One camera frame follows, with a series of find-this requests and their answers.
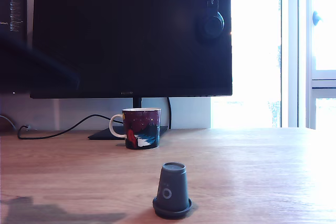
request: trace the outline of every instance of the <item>red mug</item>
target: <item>red mug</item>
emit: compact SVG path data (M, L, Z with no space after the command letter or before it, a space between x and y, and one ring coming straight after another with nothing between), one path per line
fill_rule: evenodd
M125 135L117 134L112 126L115 118L122 118ZM161 109L124 109L110 121L112 135L125 138L126 147L132 150L152 149L159 146Z

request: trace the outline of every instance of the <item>desk surface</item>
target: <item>desk surface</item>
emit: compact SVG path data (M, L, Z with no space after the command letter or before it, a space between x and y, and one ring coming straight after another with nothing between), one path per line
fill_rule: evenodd
M308 129L174 130L159 148L133 151L89 134L1 138L2 223L336 223L333 137ZM163 220L152 208L170 161L187 167L194 207L182 220Z

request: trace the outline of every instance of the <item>headphones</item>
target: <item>headphones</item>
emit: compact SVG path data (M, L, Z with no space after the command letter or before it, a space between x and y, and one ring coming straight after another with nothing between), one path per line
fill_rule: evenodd
M224 30L224 19L219 13L219 0L207 0L207 14L200 24L201 34L204 39L218 38Z

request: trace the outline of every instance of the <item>white mug handle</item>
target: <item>white mug handle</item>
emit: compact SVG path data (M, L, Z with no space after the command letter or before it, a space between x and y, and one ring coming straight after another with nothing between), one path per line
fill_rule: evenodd
M120 134L118 134L118 133L116 133L116 132L114 131L112 123L113 123L113 120L114 120L115 118L121 118L121 119L122 119L122 115L121 115L121 114L119 114L119 115L114 115L114 116L111 118L111 120L110 120L110 126L109 126L109 128L110 128L110 132L112 133L113 136L116 136L116 137L119 137L119 138L126 138L126 135L120 135Z

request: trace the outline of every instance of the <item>grey cup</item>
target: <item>grey cup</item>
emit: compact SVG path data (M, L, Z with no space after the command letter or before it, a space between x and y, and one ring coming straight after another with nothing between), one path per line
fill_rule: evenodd
M157 196L153 200L156 214L164 218L183 217L191 209L185 165L166 163L162 166Z

